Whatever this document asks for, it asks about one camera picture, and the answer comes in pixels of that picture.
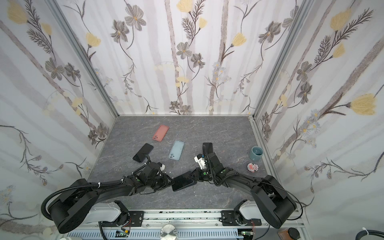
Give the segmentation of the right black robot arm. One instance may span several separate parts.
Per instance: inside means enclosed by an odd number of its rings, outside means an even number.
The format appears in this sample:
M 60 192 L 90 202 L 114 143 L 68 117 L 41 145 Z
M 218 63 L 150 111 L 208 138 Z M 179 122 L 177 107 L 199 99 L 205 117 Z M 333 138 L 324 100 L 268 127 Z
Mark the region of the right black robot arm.
M 215 153 L 199 156 L 203 158 L 206 168 L 197 167 L 187 175 L 188 179 L 193 182 L 211 182 L 217 187 L 235 188 L 251 195 L 262 217 L 276 229 L 282 227 L 286 221 L 300 218 L 291 218 L 298 208 L 299 200 L 273 176 L 251 177 L 232 168 L 225 168 Z

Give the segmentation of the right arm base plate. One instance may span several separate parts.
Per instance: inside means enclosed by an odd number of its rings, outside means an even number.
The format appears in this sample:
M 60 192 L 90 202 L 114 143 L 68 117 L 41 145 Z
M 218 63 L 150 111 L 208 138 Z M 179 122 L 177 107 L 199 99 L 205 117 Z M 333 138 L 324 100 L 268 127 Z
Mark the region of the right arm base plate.
M 223 210 L 221 211 L 221 217 L 219 221 L 223 226 L 261 226 L 262 222 L 260 219 L 245 219 L 239 211 L 234 210 Z

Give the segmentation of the black phone case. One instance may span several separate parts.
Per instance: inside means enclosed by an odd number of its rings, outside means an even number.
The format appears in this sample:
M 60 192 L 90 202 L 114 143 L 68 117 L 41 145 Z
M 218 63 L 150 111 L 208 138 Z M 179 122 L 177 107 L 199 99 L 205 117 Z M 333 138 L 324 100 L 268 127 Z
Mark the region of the black phone case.
M 183 190 L 185 188 L 194 186 L 196 184 L 195 178 L 192 176 L 192 172 L 188 171 L 176 178 L 173 178 L 172 190 L 173 192 L 177 192 Z

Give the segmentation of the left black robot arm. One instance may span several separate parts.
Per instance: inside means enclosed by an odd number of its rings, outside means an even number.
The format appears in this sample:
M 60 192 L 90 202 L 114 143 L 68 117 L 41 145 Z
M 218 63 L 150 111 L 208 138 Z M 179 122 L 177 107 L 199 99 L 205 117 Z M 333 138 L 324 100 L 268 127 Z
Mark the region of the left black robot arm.
M 99 224 L 113 223 L 119 227 L 130 225 L 132 218 L 129 210 L 116 198 L 144 195 L 147 188 L 156 193 L 174 185 L 174 179 L 163 172 L 164 168 L 162 163 L 148 160 L 131 175 L 123 176 L 116 181 L 91 183 L 85 179 L 79 179 L 71 186 L 46 197 L 41 205 L 41 213 L 46 219 L 55 223 L 61 234 L 76 229 L 90 215 L 95 215 L 96 222 Z M 110 199 L 115 200 L 112 203 L 113 209 L 119 211 L 112 218 L 96 210 L 97 204 Z

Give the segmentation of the purple-edged black phone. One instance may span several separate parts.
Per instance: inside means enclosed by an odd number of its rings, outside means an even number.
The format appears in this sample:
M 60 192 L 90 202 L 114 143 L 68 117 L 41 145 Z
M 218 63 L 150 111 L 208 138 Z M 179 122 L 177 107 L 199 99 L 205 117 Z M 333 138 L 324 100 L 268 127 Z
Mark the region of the purple-edged black phone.
M 207 156 L 214 152 L 212 143 L 203 143 L 203 155 Z

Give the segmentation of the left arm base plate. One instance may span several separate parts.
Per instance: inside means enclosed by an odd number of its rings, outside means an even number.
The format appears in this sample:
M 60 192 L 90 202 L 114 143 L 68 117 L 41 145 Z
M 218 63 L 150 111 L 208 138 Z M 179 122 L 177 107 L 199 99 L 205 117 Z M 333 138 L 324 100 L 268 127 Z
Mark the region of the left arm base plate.
M 102 222 L 102 227 L 141 227 L 144 211 L 122 212 L 113 222 Z

